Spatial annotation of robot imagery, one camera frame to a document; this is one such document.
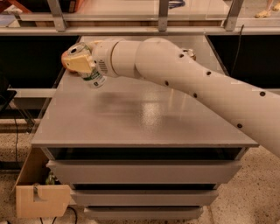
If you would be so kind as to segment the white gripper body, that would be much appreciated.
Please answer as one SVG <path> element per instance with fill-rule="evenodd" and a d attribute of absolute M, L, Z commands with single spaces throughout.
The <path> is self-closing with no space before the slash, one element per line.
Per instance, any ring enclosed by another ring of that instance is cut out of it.
<path fill-rule="evenodd" d="M 96 69 L 101 75 L 118 77 L 113 68 L 112 56 L 116 45 L 121 41 L 121 38 L 106 38 L 96 42 L 92 56 Z"/>

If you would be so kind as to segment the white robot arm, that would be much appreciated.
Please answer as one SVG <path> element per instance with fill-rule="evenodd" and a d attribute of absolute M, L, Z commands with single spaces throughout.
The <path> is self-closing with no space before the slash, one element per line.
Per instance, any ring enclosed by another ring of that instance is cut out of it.
<path fill-rule="evenodd" d="M 73 72 L 140 79 L 186 93 L 280 157 L 280 95 L 216 73 L 167 39 L 77 43 L 61 61 Z"/>

